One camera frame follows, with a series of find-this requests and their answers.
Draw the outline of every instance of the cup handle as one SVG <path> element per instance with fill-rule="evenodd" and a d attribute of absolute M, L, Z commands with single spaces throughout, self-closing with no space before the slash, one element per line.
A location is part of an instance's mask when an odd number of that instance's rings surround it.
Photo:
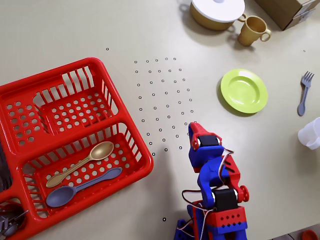
<path fill-rule="evenodd" d="M 315 150 L 317 149 L 318 147 L 320 147 L 320 137 L 318 137 L 315 141 L 311 142 L 309 141 L 306 146 L 308 148 L 310 148 L 311 150 Z"/>
<path fill-rule="evenodd" d="M 263 39 L 262 37 L 263 37 L 265 34 L 268 34 L 268 37 Z M 260 40 L 261 40 L 262 42 L 268 41 L 268 40 L 271 38 L 271 34 L 272 34 L 272 32 L 271 32 L 269 29 L 266 29 L 266 30 L 264 31 L 264 33 L 261 35 Z"/>

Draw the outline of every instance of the red plastic basket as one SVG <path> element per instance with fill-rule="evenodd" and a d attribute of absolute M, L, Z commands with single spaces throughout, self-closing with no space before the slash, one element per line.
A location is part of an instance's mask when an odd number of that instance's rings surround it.
<path fill-rule="evenodd" d="M 0 141 L 12 186 L 0 204 L 17 198 L 24 227 L 9 239 L 24 240 L 90 207 L 147 176 L 153 159 L 103 63 L 86 58 L 0 87 Z M 113 153 L 91 161 L 61 184 L 47 188 L 50 176 L 86 157 L 97 143 L 111 141 Z M 77 186 L 113 167 L 122 174 L 79 192 L 59 208 L 46 205 L 61 186 Z"/>

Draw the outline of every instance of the green plate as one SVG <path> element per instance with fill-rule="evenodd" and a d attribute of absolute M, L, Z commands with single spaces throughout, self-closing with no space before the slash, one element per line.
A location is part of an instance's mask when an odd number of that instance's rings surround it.
<path fill-rule="evenodd" d="M 256 74 L 245 69 L 229 71 L 223 76 L 220 87 L 226 102 L 242 113 L 259 112 L 268 101 L 264 82 Z"/>

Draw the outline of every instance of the red knob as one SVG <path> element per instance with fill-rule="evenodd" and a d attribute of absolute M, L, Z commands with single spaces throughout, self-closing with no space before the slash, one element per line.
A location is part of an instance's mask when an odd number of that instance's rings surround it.
<path fill-rule="evenodd" d="M 193 141 L 192 141 L 192 147 L 193 147 L 193 150 L 197 151 L 198 148 L 199 148 L 198 141 L 193 140 Z"/>
<path fill-rule="evenodd" d="M 250 198 L 248 188 L 245 185 L 242 185 L 240 186 L 240 189 L 243 191 L 243 201 L 248 202 Z"/>

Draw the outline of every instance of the fork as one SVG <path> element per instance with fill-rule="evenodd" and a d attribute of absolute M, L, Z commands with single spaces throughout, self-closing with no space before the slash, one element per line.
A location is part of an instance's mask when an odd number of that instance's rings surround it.
<path fill-rule="evenodd" d="M 306 112 L 306 98 L 308 94 L 308 90 L 311 87 L 311 80 L 314 77 L 314 74 L 307 71 L 305 75 L 301 79 L 301 84 L 304 86 L 303 96 L 301 102 L 298 106 L 298 115 L 303 116 Z"/>

